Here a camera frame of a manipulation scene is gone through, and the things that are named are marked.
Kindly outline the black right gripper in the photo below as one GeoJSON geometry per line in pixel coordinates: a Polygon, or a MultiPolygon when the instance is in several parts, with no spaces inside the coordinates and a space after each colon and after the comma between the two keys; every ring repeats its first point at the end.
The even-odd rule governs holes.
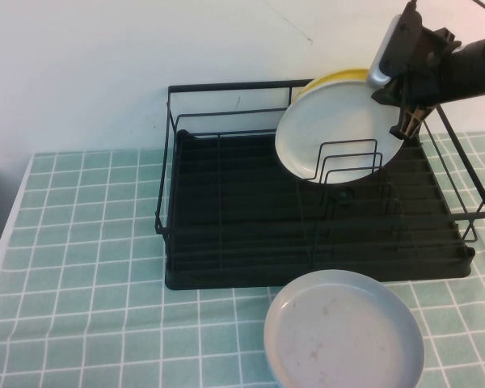
{"type": "MultiPolygon", "coordinates": [[[[399,41],[403,49],[403,74],[412,82],[411,100],[424,105],[445,101],[443,67],[451,52],[459,46],[455,35],[446,27],[432,30],[423,25],[417,4],[409,2],[399,20],[399,41]]],[[[391,79],[377,89],[371,98],[387,106],[399,106],[399,120],[389,134],[399,140],[408,140],[420,130],[427,117],[427,108],[403,104],[402,78],[391,79]]]]}

